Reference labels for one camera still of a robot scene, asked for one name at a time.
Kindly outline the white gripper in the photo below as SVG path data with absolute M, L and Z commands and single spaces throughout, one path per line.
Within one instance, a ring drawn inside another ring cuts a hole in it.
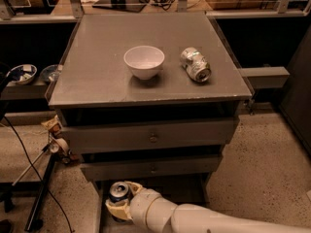
M 150 230 L 153 233 L 161 233 L 161 224 L 155 216 L 149 216 L 148 211 L 154 201 L 161 195 L 152 190 L 144 188 L 139 183 L 126 181 L 129 193 L 128 198 L 132 198 L 129 205 L 129 200 L 121 200 L 112 202 L 107 199 L 105 205 L 112 216 L 122 220 L 132 220 L 133 223 L 143 229 Z

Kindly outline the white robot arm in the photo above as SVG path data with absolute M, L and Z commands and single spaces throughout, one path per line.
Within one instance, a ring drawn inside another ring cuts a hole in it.
M 310 228 L 275 224 L 177 205 L 139 183 L 116 182 L 105 201 L 109 213 L 152 233 L 311 233 Z

